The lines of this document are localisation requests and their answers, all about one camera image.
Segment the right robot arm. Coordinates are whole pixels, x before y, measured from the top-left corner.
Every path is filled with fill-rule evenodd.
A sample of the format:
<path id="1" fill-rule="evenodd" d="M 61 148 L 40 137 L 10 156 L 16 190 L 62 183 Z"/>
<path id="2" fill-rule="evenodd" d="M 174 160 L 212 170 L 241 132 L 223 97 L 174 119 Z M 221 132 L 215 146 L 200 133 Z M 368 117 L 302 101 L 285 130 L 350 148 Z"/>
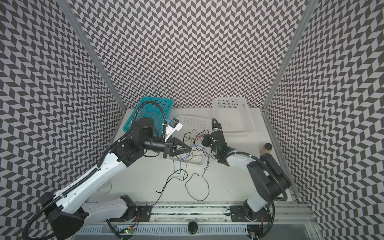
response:
<path id="1" fill-rule="evenodd" d="M 204 135 L 202 144 L 213 150 L 218 163 L 239 168 L 250 174 L 256 191 L 243 204 L 247 221 L 259 220 L 262 210 L 277 201 L 288 200 L 286 190 L 292 183 L 271 154 L 265 153 L 257 157 L 237 151 L 228 146 L 221 131 Z"/>

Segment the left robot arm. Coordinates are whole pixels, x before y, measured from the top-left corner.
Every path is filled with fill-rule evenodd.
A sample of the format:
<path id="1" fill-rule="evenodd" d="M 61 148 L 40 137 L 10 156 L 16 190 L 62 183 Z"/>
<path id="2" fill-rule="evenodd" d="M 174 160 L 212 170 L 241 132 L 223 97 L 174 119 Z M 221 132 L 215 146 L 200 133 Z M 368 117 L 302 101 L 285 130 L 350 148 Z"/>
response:
<path id="1" fill-rule="evenodd" d="M 66 240 L 87 224 L 123 217 L 129 207 L 135 205 L 127 196 L 96 204 L 86 201 L 111 178 L 142 158 L 146 150 L 163 153 L 164 158 L 191 152 L 191 147 L 173 137 L 173 133 L 183 127 L 176 118 L 168 121 L 165 112 L 161 110 L 164 121 L 160 133 L 153 119 L 137 118 L 141 108 L 149 104 L 161 109 L 154 101 L 140 104 L 134 112 L 130 129 L 103 152 L 97 165 L 62 190 L 41 196 L 42 208 L 26 223 L 22 232 L 24 240 L 31 239 L 31 226 L 42 215 L 47 217 L 53 231 L 43 237 L 45 240 Z"/>

